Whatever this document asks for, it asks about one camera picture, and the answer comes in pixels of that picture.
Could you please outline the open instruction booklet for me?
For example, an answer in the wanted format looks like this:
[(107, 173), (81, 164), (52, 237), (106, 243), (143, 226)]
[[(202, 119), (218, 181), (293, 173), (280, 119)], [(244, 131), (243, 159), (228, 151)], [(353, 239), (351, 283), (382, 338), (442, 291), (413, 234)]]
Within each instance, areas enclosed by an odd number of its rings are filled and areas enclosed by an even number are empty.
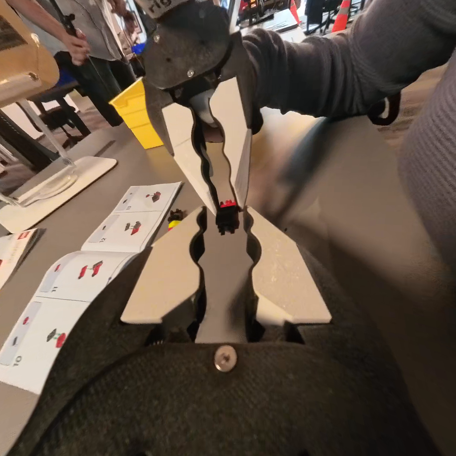
[(2, 384), (41, 394), (77, 321), (100, 292), (151, 245), (182, 185), (131, 186), (80, 250), (49, 268), (1, 348)]

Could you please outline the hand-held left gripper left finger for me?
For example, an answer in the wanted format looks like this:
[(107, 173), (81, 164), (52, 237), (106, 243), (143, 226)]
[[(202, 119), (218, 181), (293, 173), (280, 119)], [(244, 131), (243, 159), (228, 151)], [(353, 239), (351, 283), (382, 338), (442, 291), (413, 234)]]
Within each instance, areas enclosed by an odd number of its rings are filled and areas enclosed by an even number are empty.
[(200, 206), (152, 244), (121, 315), (128, 324), (199, 325), (206, 310), (204, 273), (207, 208)]

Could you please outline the person's grey sweater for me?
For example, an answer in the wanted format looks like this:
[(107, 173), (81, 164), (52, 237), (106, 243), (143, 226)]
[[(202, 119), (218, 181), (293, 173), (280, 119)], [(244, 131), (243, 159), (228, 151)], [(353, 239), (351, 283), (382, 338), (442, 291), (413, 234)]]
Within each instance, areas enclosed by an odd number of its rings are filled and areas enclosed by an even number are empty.
[(430, 240), (455, 276), (456, 265), (455, 59), (411, 125), (399, 157), (399, 175)]

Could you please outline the black pole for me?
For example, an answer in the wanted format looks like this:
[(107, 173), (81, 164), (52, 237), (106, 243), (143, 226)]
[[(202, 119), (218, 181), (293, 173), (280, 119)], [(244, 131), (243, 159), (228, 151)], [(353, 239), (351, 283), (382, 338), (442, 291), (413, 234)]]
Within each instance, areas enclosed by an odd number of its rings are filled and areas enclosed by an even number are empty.
[(74, 14), (64, 14), (64, 12), (61, 10), (60, 6), (58, 5), (57, 1), (55, 1), (55, 0), (50, 0), (49, 3), (52, 5), (54, 10), (56, 11), (58, 18), (59, 18), (60, 22), (62, 23), (63, 27), (65, 28), (66, 32), (69, 35), (77, 37), (77, 31), (73, 24), (73, 21), (75, 20), (75, 15)]

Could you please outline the small red black lego block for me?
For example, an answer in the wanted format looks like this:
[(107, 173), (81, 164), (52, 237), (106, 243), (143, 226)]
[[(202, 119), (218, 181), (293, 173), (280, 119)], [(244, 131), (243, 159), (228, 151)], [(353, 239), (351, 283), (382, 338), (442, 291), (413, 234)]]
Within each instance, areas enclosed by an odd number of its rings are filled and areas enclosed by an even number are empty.
[(216, 213), (216, 225), (221, 236), (226, 233), (234, 234), (239, 228), (239, 207), (231, 199), (220, 202)]

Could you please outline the long black yellow red lego strip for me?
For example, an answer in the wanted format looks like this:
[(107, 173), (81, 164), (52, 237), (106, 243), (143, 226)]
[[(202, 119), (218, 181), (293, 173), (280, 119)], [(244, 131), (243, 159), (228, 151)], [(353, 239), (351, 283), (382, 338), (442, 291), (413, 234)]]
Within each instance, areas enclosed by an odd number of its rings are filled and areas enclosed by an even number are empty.
[(170, 210), (169, 216), (167, 219), (168, 222), (168, 232), (171, 231), (173, 228), (178, 226), (187, 216), (186, 210), (181, 210), (176, 208), (175, 210)]

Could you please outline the yellow plastic bin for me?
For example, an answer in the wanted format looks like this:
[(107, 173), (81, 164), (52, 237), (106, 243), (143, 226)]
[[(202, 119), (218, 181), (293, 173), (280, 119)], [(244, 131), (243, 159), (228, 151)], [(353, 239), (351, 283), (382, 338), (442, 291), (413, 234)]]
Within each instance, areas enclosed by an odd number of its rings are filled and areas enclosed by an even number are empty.
[(109, 104), (122, 117), (144, 149), (163, 146), (147, 113), (143, 77), (110, 100)]

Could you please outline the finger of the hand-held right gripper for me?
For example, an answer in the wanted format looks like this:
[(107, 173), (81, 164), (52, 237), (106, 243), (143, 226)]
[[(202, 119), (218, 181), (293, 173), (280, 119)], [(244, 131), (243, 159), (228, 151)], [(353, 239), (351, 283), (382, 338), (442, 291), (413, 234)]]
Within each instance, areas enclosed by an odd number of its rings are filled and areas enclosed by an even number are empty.
[(229, 183), (238, 207), (244, 210), (248, 196), (252, 130), (247, 125), (236, 77), (219, 83), (209, 100), (209, 108), (223, 132), (223, 154), (230, 168)]
[(217, 193), (209, 177), (209, 163), (197, 141), (197, 122), (189, 107), (170, 104), (162, 109), (173, 157), (204, 205), (217, 214)]

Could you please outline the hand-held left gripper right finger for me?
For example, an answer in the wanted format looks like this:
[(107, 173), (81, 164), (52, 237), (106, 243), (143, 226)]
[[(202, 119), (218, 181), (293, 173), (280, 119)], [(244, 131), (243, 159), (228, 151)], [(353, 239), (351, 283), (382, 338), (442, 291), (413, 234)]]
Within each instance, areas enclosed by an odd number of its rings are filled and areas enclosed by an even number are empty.
[(252, 207), (245, 209), (252, 311), (262, 326), (328, 324), (329, 309), (297, 244)]

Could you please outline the closed instruction booklet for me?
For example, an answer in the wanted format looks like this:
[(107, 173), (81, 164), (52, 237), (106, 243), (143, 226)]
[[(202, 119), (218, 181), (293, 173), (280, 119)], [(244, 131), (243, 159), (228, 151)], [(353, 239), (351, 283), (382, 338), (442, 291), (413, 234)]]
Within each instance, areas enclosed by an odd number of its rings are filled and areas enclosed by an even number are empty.
[(0, 287), (3, 288), (41, 235), (29, 229), (0, 237)]

